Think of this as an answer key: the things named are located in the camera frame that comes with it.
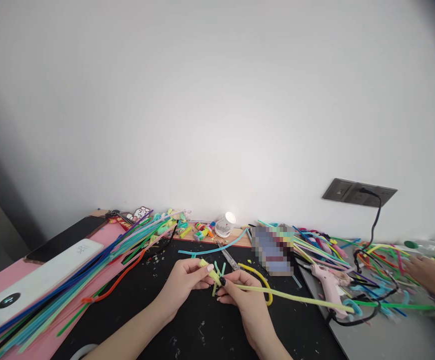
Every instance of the pink glue gun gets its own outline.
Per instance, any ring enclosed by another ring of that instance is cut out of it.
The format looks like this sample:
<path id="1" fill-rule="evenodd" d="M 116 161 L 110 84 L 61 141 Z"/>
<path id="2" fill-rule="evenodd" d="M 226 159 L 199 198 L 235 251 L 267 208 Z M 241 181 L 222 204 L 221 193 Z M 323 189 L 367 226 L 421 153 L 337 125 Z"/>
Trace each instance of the pink glue gun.
<path id="1" fill-rule="evenodd" d="M 322 265 L 311 265 L 312 274 L 321 281 L 324 289 L 326 301 L 341 304 L 341 297 L 338 294 L 338 286 L 348 286 L 350 278 L 345 273 L 334 274 L 329 269 Z M 338 319 L 345 319 L 348 314 L 344 310 L 333 308 Z"/>

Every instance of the desk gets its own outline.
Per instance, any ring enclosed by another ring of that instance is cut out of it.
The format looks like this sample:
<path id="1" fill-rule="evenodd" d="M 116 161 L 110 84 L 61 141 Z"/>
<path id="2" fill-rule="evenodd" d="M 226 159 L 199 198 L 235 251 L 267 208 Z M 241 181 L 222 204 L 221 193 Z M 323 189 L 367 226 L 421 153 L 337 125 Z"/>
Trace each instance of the desk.
<path id="1" fill-rule="evenodd" d="M 123 232 L 119 224 L 107 224 L 91 239 L 108 245 Z M 227 239 L 228 243 L 241 232 L 235 229 Z M 245 246 L 249 246 L 246 236 L 243 236 L 241 246 L 232 246 L 228 251 L 237 261 L 247 264 L 247 260 L 251 260 L 251 266 L 266 276 L 251 250 Z M 176 260 L 189 257 L 177 253 L 177 250 L 201 251 L 215 247 L 208 243 L 173 240 L 158 259 L 143 260 L 133 268 L 108 298 L 91 305 L 64 336 L 56 337 L 56 333 L 73 314 L 49 330 L 53 336 L 41 339 L 22 355 L 12 350 L 6 359 L 69 360 L 84 345 L 99 344 L 154 299 Z M 205 259 L 210 262 L 216 260 L 220 266 L 225 261 L 220 251 L 205 256 Z M 0 273 L 0 291 L 38 266 L 22 260 L 14 263 Z M 297 270 L 295 274 L 299 281 L 304 282 Z M 290 277 L 267 276 L 267 279 L 274 289 L 303 297 L 311 296 L 307 288 L 298 289 Z M 269 313 L 279 338 L 294 359 L 346 359 L 316 306 L 275 297 Z M 257 359 L 246 340 L 238 309 L 212 299 L 210 289 L 193 291 L 176 318 L 151 341 L 139 359 L 198 357 Z"/>
<path id="2" fill-rule="evenodd" d="M 347 261 L 352 262 L 351 247 L 348 246 L 345 250 L 349 256 Z M 364 266 L 362 268 L 364 276 L 374 279 L 370 271 Z M 314 276 L 306 271 L 302 273 L 312 295 L 319 299 L 319 293 L 324 293 L 322 287 Z M 395 294 L 387 300 L 390 303 L 400 303 L 402 298 L 402 295 Z M 414 304 L 435 305 L 422 294 L 411 295 L 411 299 L 415 300 Z M 320 309 L 323 316 L 327 317 L 328 310 L 322 307 Z M 371 313 L 369 309 L 365 311 L 365 314 Z M 397 323 L 388 320 L 383 314 L 378 314 L 370 321 L 371 325 L 344 327 L 331 321 L 330 328 L 349 360 L 435 359 L 435 313 L 406 309 L 403 311 L 407 317 L 398 315 Z"/>

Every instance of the black phone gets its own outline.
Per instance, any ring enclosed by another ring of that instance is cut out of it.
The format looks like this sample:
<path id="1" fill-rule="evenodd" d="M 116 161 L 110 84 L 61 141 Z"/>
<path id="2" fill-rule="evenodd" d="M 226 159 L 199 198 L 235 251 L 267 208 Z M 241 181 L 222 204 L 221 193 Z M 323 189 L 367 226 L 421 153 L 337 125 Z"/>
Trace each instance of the black phone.
<path id="1" fill-rule="evenodd" d="M 24 261 L 44 264 L 82 239 L 91 237 L 107 223 L 108 219 L 104 217 L 86 216 L 29 253 Z"/>

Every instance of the white wall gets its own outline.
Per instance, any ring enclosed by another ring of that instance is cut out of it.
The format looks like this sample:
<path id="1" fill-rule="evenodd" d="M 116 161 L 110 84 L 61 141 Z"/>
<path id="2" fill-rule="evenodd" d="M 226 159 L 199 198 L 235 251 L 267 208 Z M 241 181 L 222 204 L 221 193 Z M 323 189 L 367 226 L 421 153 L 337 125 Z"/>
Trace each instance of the white wall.
<path id="1" fill-rule="evenodd" d="M 140 205 L 369 238 L 340 177 L 399 190 L 378 240 L 433 236 L 424 3 L 0 1 L 0 202 L 46 238 Z"/>

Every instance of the finger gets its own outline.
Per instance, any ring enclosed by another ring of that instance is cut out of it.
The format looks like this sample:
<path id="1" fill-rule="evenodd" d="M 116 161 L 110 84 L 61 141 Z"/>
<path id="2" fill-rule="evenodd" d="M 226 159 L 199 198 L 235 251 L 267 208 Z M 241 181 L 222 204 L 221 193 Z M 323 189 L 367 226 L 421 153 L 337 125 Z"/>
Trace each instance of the finger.
<path id="1" fill-rule="evenodd" d="M 404 269 L 408 272 L 408 273 L 413 273 L 417 270 L 416 265 L 414 265 L 412 262 L 407 261 L 407 260 L 403 260 L 402 261 L 404 263 Z"/>
<path id="2" fill-rule="evenodd" d="M 194 290 L 202 290 L 202 289 L 209 289 L 211 285 L 209 285 L 207 282 L 200 281 L 196 285 L 194 285 Z"/>
<path id="3" fill-rule="evenodd" d="M 187 278 L 189 279 L 190 285 L 193 287 L 201 280 L 204 280 L 209 275 L 209 272 L 212 269 L 214 269 L 214 265 L 209 264 L 207 266 L 200 267 L 198 270 L 187 275 Z"/>
<path id="4" fill-rule="evenodd" d="M 226 291 L 226 289 L 224 287 L 220 287 L 219 290 L 216 292 L 217 296 L 224 296 L 227 294 L 228 294 L 228 292 Z"/>
<path id="5" fill-rule="evenodd" d="M 433 259 L 431 259 L 431 258 L 429 258 L 429 257 L 426 257 L 426 256 L 423 256 L 422 259 L 421 259 L 421 261 L 422 261 L 423 263 L 433 263 L 433 262 L 434 262 Z"/>
<path id="6" fill-rule="evenodd" d="M 195 258 L 178 260 L 177 263 L 179 263 L 179 265 L 186 270 L 186 273 L 190 274 L 200 269 L 199 266 L 200 261 L 201 261 L 200 258 L 195 257 Z"/>
<path id="7" fill-rule="evenodd" d="M 410 257 L 409 257 L 409 261 L 410 261 L 411 263 L 413 263 L 414 265 L 417 265 L 417 264 L 419 264 L 419 262 L 420 262 L 421 260 L 418 259 L 418 258 L 415 257 L 415 256 L 410 256 Z"/>
<path id="8" fill-rule="evenodd" d="M 214 280 L 210 276 L 206 276 L 201 281 L 204 281 L 204 282 L 208 283 L 209 285 L 214 285 Z"/>
<path id="9" fill-rule="evenodd" d="M 236 304 L 244 305 L 244 303 L 246 302 L 245 299 L 246 293 L 242 291 L 240 288 L 238 288 L 236 284 L 228 280 L 224 284 L 224 288 L 226 289 L 227 293 L 234 299 Z"/>
<path id="10" fill-rule="evenodd" d="M 233 283 L 241 282 L 241 284 L 246 286 L 262 287 L 261 282 L 258 279 L 243 270 L 233 271 L 224 275 L 224 278 L 231 280 Z"/>
<path id="11" fill-rule="evenodd" d="M 229 295 L 219 296 L 217 298 L 217 301 L 219 301 L 221 304 L 231 304 L 234 306 L 238 306 L 234 299 Z"/>

